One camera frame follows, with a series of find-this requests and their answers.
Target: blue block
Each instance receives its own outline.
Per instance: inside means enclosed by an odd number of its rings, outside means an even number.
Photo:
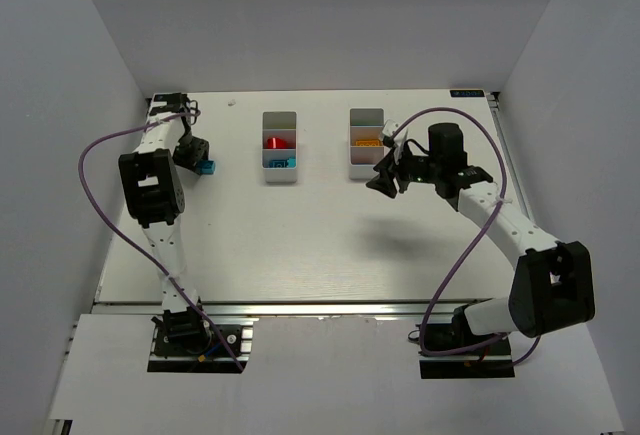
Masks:
[[[213,160],[200,160],[196,164],[196,173],[198,175],[213,175],[216,171],[216,162]]]

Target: white container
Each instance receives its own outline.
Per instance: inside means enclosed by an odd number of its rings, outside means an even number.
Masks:
[[[287,142],[286,149],[267,149],[269,138]],[[296,112],[262,114],[262,171],[267,183],[295,183],[298,180],[298,130]]]
[[[349,112],[349,178],[371,180],[373,167],[384,157],[384,147],[357,146],[357,142],[378,140],[384,127],[381,108],[352,108]]]

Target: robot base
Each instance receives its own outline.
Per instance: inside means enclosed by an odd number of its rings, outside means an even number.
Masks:
[[[218,325],[222,335],[226,338],[236,357],[240,356],[242,346],[241,325]],[[211,342],[203,351],[215,347],[218,339],[212,333]],[[162,326],[159,326],[154,334],[151,356],[147,365],[147,372],[167,373],[239,373],[238,367],[229,357],[224,347],[219,346],[215,352],[205,357],[202,361],[198,357],[202,353],[190,353],[184,347],[176,343],[170,343]]]
[[[449,350],[461,347],[460,339],[454,334],[451,324],[429,324],[425,345],[429,350]],[[464,355],[447,357],[421,357],[420,378],[461,379],[461,378],[513,378],[511,345],[504,339],[485,349]]]

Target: blue object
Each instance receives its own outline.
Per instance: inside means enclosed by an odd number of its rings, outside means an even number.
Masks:
[[[204,354],[205,357],[208,357],[209,355],[211,355],[213,352],[215,352],[217,349],[219,349],[221,347],[222,344],[218,343],[216,345],[214,345],[207,353]]]
[[[200,160],[196,163],[196,173],[198,175],[213,175],[216,171],[216,162],[213,160]]]
[[[269,168],[296,168],[296,159],[291,157],[287,160],[271,160]]]

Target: black sticker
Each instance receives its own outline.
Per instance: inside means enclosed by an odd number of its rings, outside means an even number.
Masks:
[[[452,98],[484,98],[483,90],[449,90]]]

